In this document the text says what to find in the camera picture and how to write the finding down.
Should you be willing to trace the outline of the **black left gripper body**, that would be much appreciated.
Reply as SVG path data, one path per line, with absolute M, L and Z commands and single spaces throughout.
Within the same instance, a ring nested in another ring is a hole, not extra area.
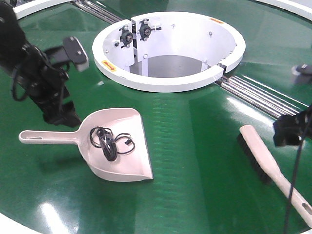
M 43 52 L 26 42 L 11 52 L 13 99 L 24 101 L 30 97 L 45 115 L 72 115 L 73 102 L 63 103 L 69 97 L 65 82 L 73 62 L 70 50 L 63 45 Z

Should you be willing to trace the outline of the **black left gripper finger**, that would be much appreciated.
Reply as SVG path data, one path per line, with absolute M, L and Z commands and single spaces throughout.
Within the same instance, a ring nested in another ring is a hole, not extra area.
M 43 111 L 43 119 L 45 122 L 54 125 L 62 124 L 63 117 L 58 108 L 47 108 Z
M 81 120 L 72 101 L 62 105 L 62 125 L 72 128 L 81 125 Z

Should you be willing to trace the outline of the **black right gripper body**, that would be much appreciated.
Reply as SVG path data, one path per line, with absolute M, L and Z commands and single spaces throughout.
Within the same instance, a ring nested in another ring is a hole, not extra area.
M 305 129 L 306 137 L 312 138 L 312 108 L 301 111 L 296 115 L 282 115 L 274 123 L 273 141 L 275 146 L 298 146 L 303 138 Z

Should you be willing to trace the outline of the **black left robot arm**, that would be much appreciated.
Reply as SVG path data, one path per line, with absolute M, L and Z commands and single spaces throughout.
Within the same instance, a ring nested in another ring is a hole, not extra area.
M 64 38 L 61 46 L 42 51 L 27 40 L 13 7 L 0 2 L 0 67 L 12 78 L 15 101 L 30 98 L 49 124 L 79 126 L 74 103 L 63 103 L 70 95 L 65 85 L 70 64 L 80 72 L 89 66 L 76 37 Z

